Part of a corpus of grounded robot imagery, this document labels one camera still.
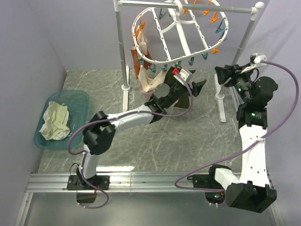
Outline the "olive green underwear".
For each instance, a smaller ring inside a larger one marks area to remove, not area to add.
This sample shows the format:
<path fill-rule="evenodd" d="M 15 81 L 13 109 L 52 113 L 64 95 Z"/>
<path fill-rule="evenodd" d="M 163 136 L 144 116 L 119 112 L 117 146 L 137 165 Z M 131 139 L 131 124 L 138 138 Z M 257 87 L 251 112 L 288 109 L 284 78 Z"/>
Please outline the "olive green underwear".
<path fill-rule="evenodd" d="M 166 73 L 164 83 L 169 85 L 169 87 L 172 87 L 176 82 L 177 79 L 173 75 L 174 67 L 170 67 L 169 70 Z M 174 107 L 182 108 L 182 109 L 188 109 L 190 106 L 190 96 L 189 93 L 184 93 L 176 102 L 172 104 Z"/>

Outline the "white oval clip hanger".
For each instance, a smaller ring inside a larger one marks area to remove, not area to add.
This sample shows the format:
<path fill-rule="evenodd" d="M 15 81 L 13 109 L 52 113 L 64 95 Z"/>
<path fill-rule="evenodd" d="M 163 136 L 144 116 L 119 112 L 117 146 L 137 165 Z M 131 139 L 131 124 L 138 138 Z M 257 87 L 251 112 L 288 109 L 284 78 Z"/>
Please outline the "white oval clip hanger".
<path fill-rule="evenodd" d="M 156 7 L 148 7 L 144 9 L 138 16 L 135 18 L 132 24 L 132 37 L 134 41 L 134 48 L 137 52 L 137 61 L 139 64 L 150 63 L 152 65 L 166 65 L 171 63 L 181 63 L 183 60 L 188 59 L 189 65 L 194 64 L 194 59 L 196 56 L 201 55 L 204 60 L 207 60 L 208 54 L 216 54 L 219 52 L 219 46 L 227 39 L 229 22 L 224 12 L 215 11 L 213 17 L 211 18 L 211 23 L 219 22 L 219 26 L 216 29 L 216 33 L 220 34 L 217 42 L 210 46 L 205 38 L 205 35 L 202 33 L 201 27 L 197 22 L 196 16 L 193 9 L 185 9 L 184 4 L 187 4 L 188 1 L 185 0 L 181 2 L 179 0 L 167 0 L 165 3 L 174 3 L 176 8 L 168 8 L 165 13 L 160 9 L 159 14 L 156 13 Z M 149 48 L 147 45 L 147 40 L 145 39 L 145 26 L 146 21 L 143 20 L 143 16 L 146 13 L 152 14 L 152 19 L 156 25 L 156 29 L 159 33 L 159 39 L 163 45 L 163 51 L 166 54 L 165 60 L 155 60 L 151 59 L 148 56 Z M 184 31 L 184 25 L 192 25 L 196 28 L 196 33 L 200 38 L 201 44 L 203 44 L 203 49 L 199 51 L 192 51 L 189 48 L 189 45 L 186 40 L 186 34 Z M 177 31 L 180 46 L 183 49 L 183 55 L 179 57 L 172 56 L 165 38 L 165 34 L 170 32 L 172 29 Z"/>

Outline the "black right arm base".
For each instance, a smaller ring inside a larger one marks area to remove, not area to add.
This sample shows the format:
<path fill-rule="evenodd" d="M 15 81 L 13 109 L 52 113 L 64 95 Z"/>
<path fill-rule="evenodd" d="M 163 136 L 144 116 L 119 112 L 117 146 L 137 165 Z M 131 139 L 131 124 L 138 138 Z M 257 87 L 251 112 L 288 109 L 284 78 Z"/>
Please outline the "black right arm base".
<path fill-rule="evenodd" d="M 218 207 L 224 204 L 225 192 L 223 191 L 223 187 L 214 179 L 210 179 L 208 174 L 194 174 L 188 176 L 187 180 L 191 180 L 193 182 L 194 188 L 210 190 L 210 192 L 205 192 L 205 199 L 210 205 Z"/>

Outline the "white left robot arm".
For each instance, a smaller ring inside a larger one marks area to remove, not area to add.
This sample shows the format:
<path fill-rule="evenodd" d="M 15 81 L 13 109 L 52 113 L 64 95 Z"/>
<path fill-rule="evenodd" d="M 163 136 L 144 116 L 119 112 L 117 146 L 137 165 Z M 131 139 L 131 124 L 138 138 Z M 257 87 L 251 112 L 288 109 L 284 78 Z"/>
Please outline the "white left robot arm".
<path fill-rule="evenodd" d="M 90 189 L 94 186 L 100 156 L 110 148 L 116 134 L 159 121 L 181 97 L 188 96 L 189 101 L 197 97 L 206 83 L 206 80 L 191 81 L 194 70 L 171 67 L 167 73 L 172 76 L 173 82 L 159 84 L 150 99 L 140 107 L 124 113 L 105 114 L 99 111 L 94 115 L 83 130 L 85 154 L 77 172 L 80 175 L 78 184 L 82 188 Z"/>

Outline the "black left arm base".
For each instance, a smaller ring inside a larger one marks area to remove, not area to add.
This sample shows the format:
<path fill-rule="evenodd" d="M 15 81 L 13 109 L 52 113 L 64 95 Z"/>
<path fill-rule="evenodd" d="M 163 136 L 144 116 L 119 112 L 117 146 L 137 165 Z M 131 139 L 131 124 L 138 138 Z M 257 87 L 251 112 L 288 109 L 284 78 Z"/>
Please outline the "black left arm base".
<path fill-rule="evenodd" d="M 87 179 L 89 183 L 96 186 L 104 191 L 109 189 L 110 176 L 99 176 Z M 67 191 L 76 191 L 76 199 L 80 204 L 92 204 L 96 200 L 96 190 L 88 185 L 81 177 L 81 175 L 70 175 L 66 187 Z"/>

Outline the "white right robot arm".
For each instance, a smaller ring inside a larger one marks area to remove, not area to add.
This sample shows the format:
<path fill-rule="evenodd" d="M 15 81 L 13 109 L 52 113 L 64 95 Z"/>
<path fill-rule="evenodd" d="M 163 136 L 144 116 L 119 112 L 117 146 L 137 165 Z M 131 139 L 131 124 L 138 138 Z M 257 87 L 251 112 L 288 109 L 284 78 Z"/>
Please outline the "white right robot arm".
<path fill-rule="evenodd" d="M 242 98 L 238 106 L 237 121 L 242 141 L 242 170 L 236 177 L 229 167 L 214 164 L 209 169 L 208 184 L 225 190 L 227 206 L 262 213 L 277 198 L 270 187 L 265 156 L 267 134 L 267 104 L 278 89 L 270 77 L 251 80 L 254 69 L 250 65 L 215 67 L 218 83 L 234 87 Z"/>

